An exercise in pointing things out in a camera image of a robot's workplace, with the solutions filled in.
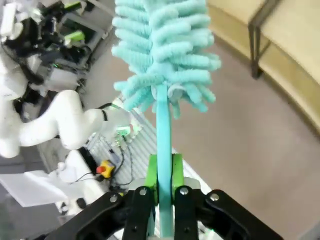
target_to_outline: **screw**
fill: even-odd
[[[216,193],[212,194],[210,198],[211,198],[211,200],[214,201],[214,202],[219,200],[219,196],[218,196],[218,194],[216,194]]]
[[[183,188],[181,188],[180,189],[180,193],[182,194],[182,195],[187,195],[188,194],[188,189],[186,188],[186,187],[183,187]]]
[[[146,195],[147,194],[147,190],[145,189],[145,188],[142,188],[141,190],[140,190],[140,195],[141,196],[144,196],[144,195]]]
[[[110,202],[115,203],[117,199],[118,199],[117,195],[113,195],[112,197],[110,197]]]

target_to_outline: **teal handle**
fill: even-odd
[[[174,236],[174,216],[171,200],[171,116],[167,92],[168,87],[166,85],[162,84],[157,86],[156,154],[161,238]]]

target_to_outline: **white plastic casing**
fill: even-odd
[[[28,81],[17,63],[0,54],[0,98],[10,101],[22,97]]]
[[[65,149],[76,150],[102,128],[114,130],[130,123],[130,115],[123,109],[106,114],[108,121],[100,109],[84,112],[78,93],[65,90],[57,94],[43,115],[22,123],[12,101],[0,97],[0,155],[13,158],[19,154],[20,146],[38,145],[56,135],[60,136]]]
[[[17,6],[16,2],[12,2],[3,7],[3,16],[0,27],[0,35],[2,37],[10,36],[14,31]]]

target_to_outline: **red button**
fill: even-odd
[[[105,166],[98,166],[97,168],[96,168],[96,173],[97,174],[102,174],[103,172],[105,172],[107,169],[106,169],[106,167]]]

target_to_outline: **teal microfiber duster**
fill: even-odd
[[[221,66],[218,56],[203,52],[214,43],[204,0],[115,0],[114,56],[135,75],[114,84],[124,108],[156,112],[157,179],[161,237],[173,236],[171,201],[171,117],[179,118],[181,99],[201,112],[213,103],[210,71]]]

